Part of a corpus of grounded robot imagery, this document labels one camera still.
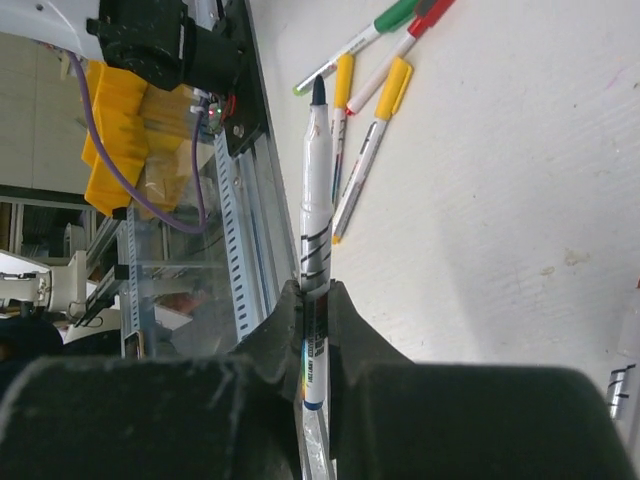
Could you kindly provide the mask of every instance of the yellow plastic part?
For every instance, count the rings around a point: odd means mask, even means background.
[[[350,53],[345,53],[338,59],[338,73],[336,75],[336,95],[333,106],[345,109],[351,92],[351,80],[353,79],[353,66],[355,59]]]
[[[165,92],[131,72],[94,61],[89,62],[87,83],[98,134],[111,160],[157,207],[173,210],[189,181],[177,174],[177,150],[191,137],[187,119],[193,101],[185,87]],[[106,167],[88,132],[82,160],[92,168],[87,202],[107,216],[129,205],[130,195]]]
[[[111,160],[116,164],[118,170],[124,177],[135,185],[140,177],[140,172],[144,168],[145,158],[133,158],[111,155]],[[104,162],[96,162],[89,177],[89,185],[84,194],[84,198],[98,211],[106,216],[111,216],[113,210],[126,207],[131,201],[127,191],[118,183],[111,174]]]
[[[377,118],[388,122],[391,116],[398,112],[412,74],[413,67],[409,62],[401,57],[396,57],[393,60],[376,107],[375,116]]]

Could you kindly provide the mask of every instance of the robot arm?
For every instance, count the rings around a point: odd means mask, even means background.
[[[86,252],[79,251],[66,267],[51,267],[47,272],[0,272],[0,298],[80,317],[87,300],[86,280]]]
[[[0,272],[0,297],[33,303],[35,307],[49,305],[51,272],[2,273]]]
[[[85,58],[102,60],[100,43],[86,31],[87,18],[97,18],[99,0],[2,0],[0,32],[32,38]]]

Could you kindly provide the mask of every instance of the marker cap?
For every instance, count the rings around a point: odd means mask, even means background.
[[[393,60],[376,108],[377,118],[388,121],[398,111],[412,74],[413,67],[409,62],[400,57]]]
[[[353,79],[353,65],[355,57],[350,53],[342,55],[338,59],[338,75],[336,78],[336,96],[334,106],[346,108],[351,93],[351,80]]]
[[[416,18],[407,31],[418,38],[427,29],[433,27],[445,14],[455,0],[421,0],[416,5]]]
[[[418,0],[398,0],[373,21],[374,28],[380,33],[392,32],[409,21]]]

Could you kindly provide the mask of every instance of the white wall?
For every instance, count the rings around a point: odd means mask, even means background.
[[[84,193],[77,81],[31,40],[0,34],[0,184]]]

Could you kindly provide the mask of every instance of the white marker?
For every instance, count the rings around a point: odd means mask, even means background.
[[[355,57],[346,54],[338,60],[338,78],[336,79],[336,96],[333,102],[333,121],[331,122],[331,137],[333,139],[333,187],[331,201],[336,203],[340,193],[340,177],[342,176],[342,156],[344,153],[344,137],[347,130],[347,100],[351,91],[353,78],[353,64]]]
[[[360,149],[360,157],[355,167],[353,167],[353,171],[347,182],[347,187],[336,209],[335,227],[333,230],[334,244],[340,243],[340,240],[342,240],[342,236],[349,224],[349,219],[360,197],[362,187],[364,187],[364,182],[373,165],[373,159],[376,153],[378,153],[382,136],[387,129],[387,123],[391,119],[391,116],[400,108],[400,103],[402,102],[412,73],[413,68],[402,58],[398,57],[394,60],[391,71],[389,72],[389,78],[380,96],[378,108],[376,108],[376,119],[367,131],[367,136]]]
[[[640,400],[640,290],[633,293],[607,384],[609,413],[627,447],[636,443],[639,433],[636,417]]]
[[[404,32],[400,41],[393,50],[384,58],[382,63],[371,74],[369,79],[360,88],[347,104],[347,114],[355,115],[376,93],[378,87],[384,82],[387,72],[396,57],[404,57],[413,47],[424,32],[433,27],[444,12],[451,6],[454,0],[422,0],[416,5],[416,18]]]
[[[304,405],[322,407],[329,375],[329,310],[331,286],[332,153],[329,111],[322,77],[313,84],[309,127],[304,137],[302,204],[300,206],[300,290],[304,305]]]
[[[315,78],[320,75],[327,77],[338,68],[338,59],[345,53],[355,55],[365,47],[373,43],[383,33],[392,32],[400,25],[409,21],[411,12],[418,3],[418,0],[398,0],[396,3],[387,8],[379,15],[371,24],[358,33],[355,37],[343,45],[329,60],[322,66],[318,67],[311,75],[298,83],[293,88],[296,95],[304,95],[313,86]]]

